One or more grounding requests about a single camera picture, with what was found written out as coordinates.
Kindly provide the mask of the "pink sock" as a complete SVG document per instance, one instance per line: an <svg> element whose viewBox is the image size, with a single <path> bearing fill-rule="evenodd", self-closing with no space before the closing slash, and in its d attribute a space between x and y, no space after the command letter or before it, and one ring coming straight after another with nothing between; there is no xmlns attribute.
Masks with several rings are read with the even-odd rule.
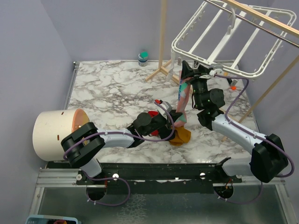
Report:
<svg viewBox="0 0 299 224"><path fill-rule="evenodd" d="M187 116L185 108L189 101L191 85L187 83L191 78L183 79L183 71L179 74L179 88L178 88L178 104L176 112L181 112L182 115L174 122L175 127L182 127L187 123Z"/></svg>

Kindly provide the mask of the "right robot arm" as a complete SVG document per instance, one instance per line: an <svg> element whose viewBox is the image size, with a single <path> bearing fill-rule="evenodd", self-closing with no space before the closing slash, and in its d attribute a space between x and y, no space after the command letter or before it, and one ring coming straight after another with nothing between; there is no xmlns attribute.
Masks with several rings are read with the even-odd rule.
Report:
<svg viewBox="0 0 299 224"><path fill-rule="evenodd" d="M192 68L182 61L180 80L182 85L192 86L192 107L197 109L198 120L203 127L225 135L250 155L250 158L226 158L215 170L215 179L226 182L235 175L252 175L259 181L268 183L288 166L289 160L283 149L281 139L271 134L266 136L231 120L220 110L225 105L221 89L208 89L207 81L219 76L221 66L207 68L199 65Z"/></svg>

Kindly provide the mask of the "white plastic sock hanger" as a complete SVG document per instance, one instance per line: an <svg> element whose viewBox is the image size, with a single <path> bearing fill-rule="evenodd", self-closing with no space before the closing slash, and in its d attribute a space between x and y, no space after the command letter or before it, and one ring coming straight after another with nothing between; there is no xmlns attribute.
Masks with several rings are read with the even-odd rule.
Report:
<svg viewBox="0 0 299 224"><path fill-rule="evenodd" d="M287 9L204 0L171 43L177 56L231 75L256 79L283 43L297 47L297 15Z"/></svg>

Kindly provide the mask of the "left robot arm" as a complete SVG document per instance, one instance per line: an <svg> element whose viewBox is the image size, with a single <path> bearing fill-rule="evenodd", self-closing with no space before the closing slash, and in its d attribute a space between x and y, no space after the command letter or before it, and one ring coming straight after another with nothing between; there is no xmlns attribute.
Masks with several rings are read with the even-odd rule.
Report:
<svg viewBox="0 0 299 224"><path fill-rule="evenodd" d="M181 115L175 110L171 110L167 116L160 113L152 116L143 112L124 130L98 130L93 122L88 122L61 141L63 158L72 168L84 171L91 183L98 184L103 180L103 172L95 155L101 149L134 148L145 141L144 136L153 135L155 131L158 131L161 140L170 141L175 137L172 122Z"/></svg>

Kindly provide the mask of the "red sock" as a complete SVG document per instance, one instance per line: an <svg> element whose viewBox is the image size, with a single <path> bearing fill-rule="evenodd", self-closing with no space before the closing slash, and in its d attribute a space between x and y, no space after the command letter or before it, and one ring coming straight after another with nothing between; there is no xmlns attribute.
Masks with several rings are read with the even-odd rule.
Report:
<svg viewBox="0 0 299 224"><path fill-rule="evenodd" d="M159 136L159 113L157 111L149 111L151 121L148 127L149 136Z"/></svg>

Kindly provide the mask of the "black sock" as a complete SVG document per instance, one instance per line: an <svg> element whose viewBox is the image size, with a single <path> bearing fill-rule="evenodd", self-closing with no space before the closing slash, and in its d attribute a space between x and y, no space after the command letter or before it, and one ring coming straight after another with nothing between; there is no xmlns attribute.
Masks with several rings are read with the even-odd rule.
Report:
<svg viewBox="0 0 299 224"><path fill-rule="evenodd" d="M167 127L160 128L158 133L161 139L166 139L167 141L175 138L175 132L172 132L172 129L168 129Z"/></svg>

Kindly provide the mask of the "white sock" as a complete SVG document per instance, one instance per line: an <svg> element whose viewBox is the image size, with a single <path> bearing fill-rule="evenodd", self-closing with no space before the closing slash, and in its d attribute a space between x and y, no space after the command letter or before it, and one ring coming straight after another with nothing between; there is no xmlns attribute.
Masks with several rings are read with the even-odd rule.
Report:
<svg viewBox="0 0 299 224"><path fill-rule="evenodd" d="M170 69L168 71L168 74L166 76L166 81L169 82L172 77L173 77L173 70L174 70L174 65L175 65L175 56L176 56L176 53L174 51L171 52L171 66L170 66Z"/></svg>

